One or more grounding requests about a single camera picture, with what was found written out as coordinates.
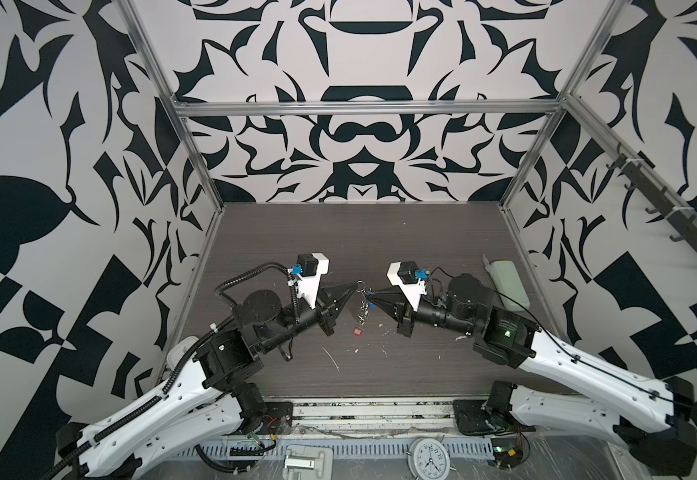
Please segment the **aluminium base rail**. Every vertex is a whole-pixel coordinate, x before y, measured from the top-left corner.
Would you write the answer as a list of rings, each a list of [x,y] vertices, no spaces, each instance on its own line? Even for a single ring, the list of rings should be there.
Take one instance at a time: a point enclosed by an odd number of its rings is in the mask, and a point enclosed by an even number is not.
[[[323,416],[313,415],[306,426],[334,431],[340,427],[354,430],[410,430],[422,427],[413,420],[420,416],[434,423],[433,431],[444,428],[437,415],[450,413],[458,430],[464,435],[494,435],[536,427],[568,431],[575,435],[601,438],[619,444],[623,440],[614,430],[620,418],[601,406],[582,398],[547,396],[529,409],[508,404],[504,410],[490,401],[478,402],[476,408],[460,410],[462,402],[453,407],[417,405],[413,402],[363,403],[359,406],[328,406]],[[206,438],[248,434],[266,427],[268,404],[252,384],[242,390],[222,394],[214,390],[154,395],[140,400],[128,412],[110,416],[104,426],[116,436],[116,445],[140,445],[154,442],[184,442],[194,445]]]

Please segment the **blue plastic key tag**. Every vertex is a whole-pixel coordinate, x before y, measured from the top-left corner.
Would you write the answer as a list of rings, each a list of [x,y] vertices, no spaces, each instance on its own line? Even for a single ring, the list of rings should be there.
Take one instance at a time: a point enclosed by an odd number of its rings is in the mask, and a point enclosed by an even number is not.
[[[373,292],[370,292],[370,291],[368,291],[368,292],[365,293],[365,298],[366,298],[366,300],[367,300],[368,308],[369,308],[369,309],[370,309],[370,308],[377,308],[377,306],[376,306],[376,305],[374,304],[374,302],[373,302],[373,295],[374,295],[374,293],[373,293]]]

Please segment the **white table clock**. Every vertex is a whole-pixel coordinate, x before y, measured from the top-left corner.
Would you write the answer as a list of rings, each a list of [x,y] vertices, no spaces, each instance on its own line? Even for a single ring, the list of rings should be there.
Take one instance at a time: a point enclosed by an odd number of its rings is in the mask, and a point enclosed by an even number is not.
[[[416,480],[445,480],[451,471],[450,454],[435,438],[418,438],[408,451],[408,466]]]

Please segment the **small green circuit board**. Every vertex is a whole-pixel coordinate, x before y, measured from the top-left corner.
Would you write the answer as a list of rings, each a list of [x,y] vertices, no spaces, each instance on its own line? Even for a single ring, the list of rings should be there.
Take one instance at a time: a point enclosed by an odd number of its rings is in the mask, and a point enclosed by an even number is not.
[[[493,437],[491,447],[494,459],[489,461],[490,466],[507,471],[514,470],[525,463],[532,452],[531,442],[522,433]]]

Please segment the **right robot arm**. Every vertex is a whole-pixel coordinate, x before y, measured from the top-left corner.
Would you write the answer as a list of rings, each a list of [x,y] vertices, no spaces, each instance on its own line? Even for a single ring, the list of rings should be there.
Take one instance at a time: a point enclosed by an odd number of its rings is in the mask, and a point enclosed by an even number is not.
[[[588,354],[535,320],[496,306],[496,291],[470,274],[453,278],[439,298],[428,294],[420,273],[390,280],[392,287],[371,293],[370,302],[397,322],[400,334],[411,336],[419,324],[458,332],[473,338],[486,360],[576,393],[566,398],[495,382],[484,405],[487,416],[606,440],[660,475],[691,473],[697,459],[691,382],[642,376]]]

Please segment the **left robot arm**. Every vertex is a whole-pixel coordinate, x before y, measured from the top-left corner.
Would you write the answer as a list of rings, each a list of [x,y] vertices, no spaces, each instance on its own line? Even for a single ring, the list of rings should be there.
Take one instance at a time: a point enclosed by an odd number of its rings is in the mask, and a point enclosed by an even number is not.
[[[216,286],[230,316],[187,348],[166,380],[93,424],[72,422],[56,434],[60,461],[46,479],[138,479],[174,454],[216,436],[255,434],[268,406],[252,383],[264,355],[292,360],[292,342],[310,328],[334,334],[356,283],[324,286],[328,258],[302,254],[296,264],[266,262]]]

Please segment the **white plastic hinge block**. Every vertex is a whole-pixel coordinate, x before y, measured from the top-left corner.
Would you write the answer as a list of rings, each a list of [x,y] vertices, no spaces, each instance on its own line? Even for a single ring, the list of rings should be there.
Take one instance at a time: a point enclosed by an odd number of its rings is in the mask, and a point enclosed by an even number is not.
[[[331,480],[334,451],[326,447],[290,445],[284,454],[284,480]]]

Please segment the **mint green glasses case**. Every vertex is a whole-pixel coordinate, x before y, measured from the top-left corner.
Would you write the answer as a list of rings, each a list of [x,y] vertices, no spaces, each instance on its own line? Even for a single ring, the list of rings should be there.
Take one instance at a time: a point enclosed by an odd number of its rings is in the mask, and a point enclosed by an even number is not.
[[[514,262],[491,261],[487,256],[483,256],[483,263],[506,310],[521,312],[530,308],[530,298]]]

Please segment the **black wall hook rail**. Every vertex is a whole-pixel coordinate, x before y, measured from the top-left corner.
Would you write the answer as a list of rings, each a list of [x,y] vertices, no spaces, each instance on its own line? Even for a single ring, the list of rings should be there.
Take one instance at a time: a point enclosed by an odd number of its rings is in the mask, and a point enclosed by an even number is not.
[[[608,166],[609,171],[617,170],[627,180],[626,190],[638,192],[649,206],[646,214],[668,222],[674,230],[670,240],[686,243],[697,254],[697,210],[690,206],[666,180],[639,156],[626,152],[624,145],[618,143],[616,158]]]

